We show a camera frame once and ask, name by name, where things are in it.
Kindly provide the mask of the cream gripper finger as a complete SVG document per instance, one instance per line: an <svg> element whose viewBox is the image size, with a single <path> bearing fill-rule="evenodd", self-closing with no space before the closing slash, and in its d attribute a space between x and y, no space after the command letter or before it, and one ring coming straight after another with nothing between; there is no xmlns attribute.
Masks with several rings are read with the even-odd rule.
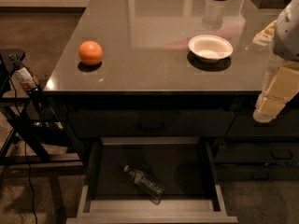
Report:
<svg viewBox="0 0 299 224"><path fill-rule="evenodd" d="M285 105L281 102L260 96L253 112L253 118L260 123L271 122L284 107Z"/></svg>
<svg viewBox="0 0 299 224"><path fill-rule="evenodd" d="M268 99L288 103L299 92L299 63L281 65L272 78L265 95Z"/></svg>

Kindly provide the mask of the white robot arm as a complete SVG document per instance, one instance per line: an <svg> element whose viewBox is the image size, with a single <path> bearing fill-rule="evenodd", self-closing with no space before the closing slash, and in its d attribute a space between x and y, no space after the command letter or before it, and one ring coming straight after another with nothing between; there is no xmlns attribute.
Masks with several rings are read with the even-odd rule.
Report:
<svg viewBox="0 0 299 224"><path fill-rule="evenodd" d="M253 112L257 122L268 123L299 92L299 0L291 0L253 42L273 52Z"/></svg>

